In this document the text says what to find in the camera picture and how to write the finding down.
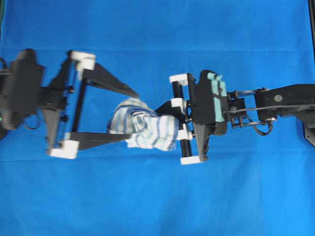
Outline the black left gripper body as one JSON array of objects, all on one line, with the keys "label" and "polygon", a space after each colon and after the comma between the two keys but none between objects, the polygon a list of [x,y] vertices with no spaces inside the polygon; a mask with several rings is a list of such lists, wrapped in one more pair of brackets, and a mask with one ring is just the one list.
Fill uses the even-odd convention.
[{"label": "black left gripper body", "polygon": [[79,51],[69,51],[66,60],[62,63],[61,69],[57,76],[47,87],[43,87],[41,96],[43,105],[39,108],[44,116],[47,126],[47,153],[49,156],[65,159],[74,159],[77,156],[79,141],[71,139],[71,134],[66,133],[61,145],[57,146],[58,131],[62,118],[67,106],[68,79],[71,65],[76,64],[76,71],[82,75],[85,69],[94,69],[94,54]]}]

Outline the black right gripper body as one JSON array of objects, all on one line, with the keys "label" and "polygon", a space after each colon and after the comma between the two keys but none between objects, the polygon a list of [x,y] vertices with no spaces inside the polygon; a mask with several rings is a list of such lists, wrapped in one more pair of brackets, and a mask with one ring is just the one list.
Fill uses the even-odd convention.
[{"label": "black right gripper body", "polygon": [[211,135],[224,135],[227,130],[227,91],[222,76],[203,70],[197,83],[191,73],[173,75],[169,81],[173,87],[173,98],[186,101],[187,118],[178,118],[180,128],[187,124],[193,133],[191,140],[180,140],[182,165],[203,163],[208,160]]}]

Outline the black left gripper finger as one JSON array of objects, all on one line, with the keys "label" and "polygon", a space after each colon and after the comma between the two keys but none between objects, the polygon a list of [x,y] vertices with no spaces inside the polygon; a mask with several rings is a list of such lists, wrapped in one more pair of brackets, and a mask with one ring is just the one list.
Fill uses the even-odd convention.
[{"label": "black left gripper finger", "polygon": [[139,94],[136,91],[130,88],[127,84],[118,80],[99,63],[95,63],[93,70],[84,69],[83,77],[87,78],[90,86],[124,94],[130,97],[139,97]]},{"label": "black left gripper finger", "polygon": [[125,141],[131,138],[129,134],[111,133],[79,133],[79,150],[86,150],[97,146]]}]

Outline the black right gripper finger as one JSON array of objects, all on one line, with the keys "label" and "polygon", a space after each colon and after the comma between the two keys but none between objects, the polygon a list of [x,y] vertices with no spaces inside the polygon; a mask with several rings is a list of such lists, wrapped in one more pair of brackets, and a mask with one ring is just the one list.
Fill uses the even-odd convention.
[{"label": "black right gripper finger", "polygon": [[177,140],[191,140],[193,133],[187,124],[183,124],[178,130]]},{"label": "black right gripper finger", "polygon": [[155,112],[161,116],[174,118],[187,118],[186,101],[182,98],[172,98],[171,100],[159,106]]}]

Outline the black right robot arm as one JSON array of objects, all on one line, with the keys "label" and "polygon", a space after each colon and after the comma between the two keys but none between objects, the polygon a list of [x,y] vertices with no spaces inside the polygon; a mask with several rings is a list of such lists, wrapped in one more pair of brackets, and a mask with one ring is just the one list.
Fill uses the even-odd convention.
[{"label": "black right robot arm", "polygon": [[159,115],[179,120],[183,165],[208,160],[209,138],[233,128],[251,126],[261,136],[273,130],[278,117],[295,116],[303,123],[304,137],[315,143],[315,86],[297,84],[247,91],[226,90],[217,73],[203,70],[196,81],[191,73],[170,76],[174,97],[156,109]]}]

